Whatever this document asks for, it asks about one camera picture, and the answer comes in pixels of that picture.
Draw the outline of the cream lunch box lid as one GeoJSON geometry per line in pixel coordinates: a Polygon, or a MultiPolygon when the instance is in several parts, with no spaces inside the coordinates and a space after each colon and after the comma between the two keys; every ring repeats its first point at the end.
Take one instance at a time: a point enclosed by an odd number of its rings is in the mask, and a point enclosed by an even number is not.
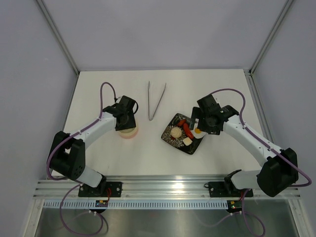
{"type": "Polygon", "coordinates": [[[134,128],[129,128],[129,129],[125,129],[125,130],[120,130],[123,133],[128,133],[134,130],[138,130],[138,124],[136,124],[136,126],[134,128]]]}

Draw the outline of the cream pink lunch box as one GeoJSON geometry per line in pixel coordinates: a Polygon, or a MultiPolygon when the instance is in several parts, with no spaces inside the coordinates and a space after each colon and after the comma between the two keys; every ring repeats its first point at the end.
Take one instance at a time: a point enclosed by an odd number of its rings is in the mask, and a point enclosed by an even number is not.
{"type": "Polygon", "coordinates": [[[134,138],[138,133],[138,130],[134,130],[128,133],[123,133],[121,131],[118,132],[118,135],[123,139],[131,139],[134,138]]]}

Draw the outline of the metal tongs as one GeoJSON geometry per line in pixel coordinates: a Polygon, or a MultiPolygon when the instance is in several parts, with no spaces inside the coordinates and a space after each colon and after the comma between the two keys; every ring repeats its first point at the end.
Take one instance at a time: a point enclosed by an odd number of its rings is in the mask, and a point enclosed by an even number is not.
{"type": "Polygon", "coordinates": [[[164,95],[165,95],[166,89],[167,89],[167,83],[164,84],[163,90],[162,90],[158,100],[152,102],[152,99],[156,99],[156,97],[154,97],[152,95],[151,82],[148,81],[148,85],[147,85],[147,110],[148,110],[148,120],[149,121],[154,120],[154,118],[157,114],[158,108],[162,102],[164,95]]]}

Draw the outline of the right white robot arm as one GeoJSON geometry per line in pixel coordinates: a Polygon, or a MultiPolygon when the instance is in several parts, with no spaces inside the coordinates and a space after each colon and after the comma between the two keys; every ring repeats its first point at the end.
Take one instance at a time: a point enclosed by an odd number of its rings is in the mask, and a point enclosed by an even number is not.
{"type": "Polygon", "coordinates": [[[261,189],[266,195],[274,197],[298,181],[297,155],[291,149],[282,149],[270,142],[242,118],[242,112],[230,105],[221,107],[209,94],[197,101],[193,107],[191,123],[210,135],[221,132],[238,141],[258,162],[259,170],[238,169],[228,174],[223,181],[228,195],[235,196],[240,191],[261,189]]]}

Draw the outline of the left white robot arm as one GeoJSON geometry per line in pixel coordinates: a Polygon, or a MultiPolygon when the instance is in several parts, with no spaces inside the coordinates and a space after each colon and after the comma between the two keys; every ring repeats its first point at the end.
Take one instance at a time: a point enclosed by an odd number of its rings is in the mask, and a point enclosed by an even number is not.
{"type": "Polygon", "coordinates": [[[86,127],[73,133],[56,133],[47,159],[50,179],[58,180],[51,176],[53,170],[66,179],[89,186],[95,196],[102,196],[107,190],[106,177],[86,165],[86,149],[109,131],[135,130],[138,108],[134,99],[122,96],[119,102],[102,107],[100,115],[86,127]]]}

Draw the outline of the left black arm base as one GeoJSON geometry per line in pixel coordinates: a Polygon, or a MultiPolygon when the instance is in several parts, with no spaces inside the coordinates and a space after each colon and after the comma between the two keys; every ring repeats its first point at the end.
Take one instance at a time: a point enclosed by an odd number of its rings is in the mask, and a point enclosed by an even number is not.
{"type": "Polygon", "coordinates": [[[78,196],[81,198],[119,198],[122,192],[122,182],[100,183],[96,188],[83,184],[79,188],[78,196]]]}

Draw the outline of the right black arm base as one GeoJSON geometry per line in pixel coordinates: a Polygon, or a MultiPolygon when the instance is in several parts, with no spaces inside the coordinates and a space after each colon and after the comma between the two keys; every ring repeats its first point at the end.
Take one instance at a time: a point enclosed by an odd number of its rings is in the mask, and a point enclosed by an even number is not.
{"type": "Polygon", "coordinates": [[[225,181],[209,181],[204,184],[211,198],[241,198],[246,189],[239,190],[225,181]]]}

